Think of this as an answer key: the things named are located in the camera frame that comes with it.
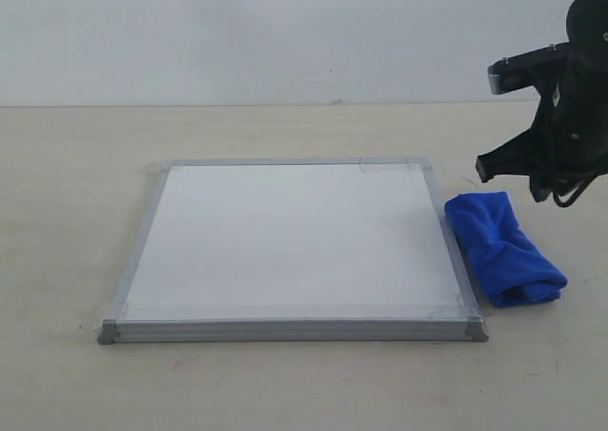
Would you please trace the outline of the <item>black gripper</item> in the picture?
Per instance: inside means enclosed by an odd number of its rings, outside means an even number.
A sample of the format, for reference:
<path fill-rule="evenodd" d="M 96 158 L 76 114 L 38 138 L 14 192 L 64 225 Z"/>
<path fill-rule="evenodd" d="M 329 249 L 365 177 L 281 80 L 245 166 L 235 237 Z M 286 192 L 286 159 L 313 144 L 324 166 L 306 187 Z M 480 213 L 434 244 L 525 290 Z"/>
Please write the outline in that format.
<path fill-rule="evenodd" d="M 481 182 L 529 177 L 535 202 L 553 199 L 556 175 L 588 175 L 607 157 L 607 69 L 562 60 L 531 69 L 541 95 L 532 134 L 524 131 L 476 158 Z"/>

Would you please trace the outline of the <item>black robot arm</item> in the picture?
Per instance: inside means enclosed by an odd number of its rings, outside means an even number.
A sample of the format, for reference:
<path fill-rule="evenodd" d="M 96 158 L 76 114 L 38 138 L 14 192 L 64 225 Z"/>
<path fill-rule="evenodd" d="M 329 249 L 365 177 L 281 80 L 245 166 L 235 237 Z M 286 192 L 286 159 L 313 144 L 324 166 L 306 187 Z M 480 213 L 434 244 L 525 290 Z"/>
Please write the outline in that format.
<path fill-rule="evenodd" d="M 540 101 L 527 130 L 475 162 L 481 182 L 526 177 L 535 201 L 561 208 L 607 173 L 607 0 L 574 0 L 566 35 L 489 66 L 493 94 L 533 87 Z"/>

